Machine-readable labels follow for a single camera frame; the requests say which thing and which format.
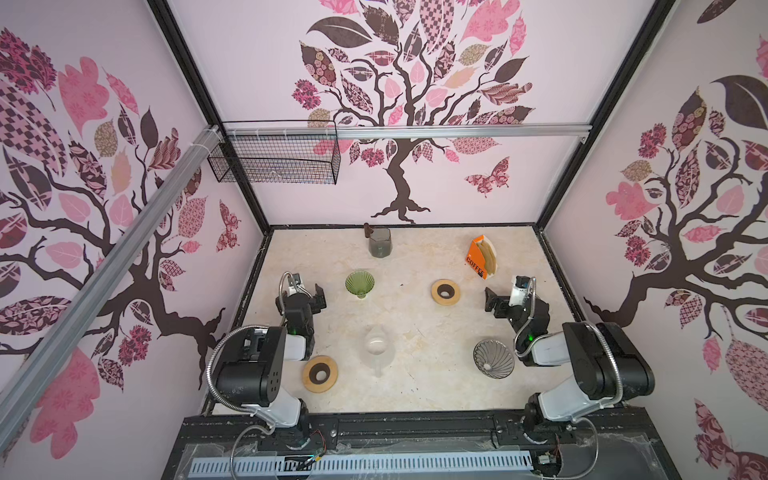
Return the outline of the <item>orange coffee filter pack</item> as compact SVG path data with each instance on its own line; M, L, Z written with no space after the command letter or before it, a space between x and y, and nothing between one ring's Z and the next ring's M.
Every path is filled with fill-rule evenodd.
M498 267L496 249L485 235L472 240L465 261L484 280L493 277Z

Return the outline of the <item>green glass dripper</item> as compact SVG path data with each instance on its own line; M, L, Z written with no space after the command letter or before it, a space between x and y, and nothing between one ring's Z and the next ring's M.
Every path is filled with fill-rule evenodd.
M375 278L374 276L365 270L357 270L350 273L345 279L345 288L348 293L354 295L358 299L365 299L366 296L374 289Z

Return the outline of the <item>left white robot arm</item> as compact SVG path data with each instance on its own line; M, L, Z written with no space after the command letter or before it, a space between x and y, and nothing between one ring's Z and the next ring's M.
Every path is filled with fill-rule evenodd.
M314 316L327 307L324 290L283 293L277 308L284 326L247 325L214 348L204 378L210 395L226 408L257 417L274 429L308 437L308 409L282 386L287 361L307 361L315 347Z

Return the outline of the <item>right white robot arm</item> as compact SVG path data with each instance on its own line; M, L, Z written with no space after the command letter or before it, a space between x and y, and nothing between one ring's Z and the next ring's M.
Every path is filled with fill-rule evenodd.
M650 395L655 377L623 329L614 323L565 322L558 332L548 330L549 305L535 291L535 280L525 277L509 295L484 290L484 311L507 321L515 332L510 347L482 341L473 349L477 368L503 378L514 364L551 368L568 366L571 375L554 388L529 397L521 417L524 435L544 441L547 422L576 422L598 410Z

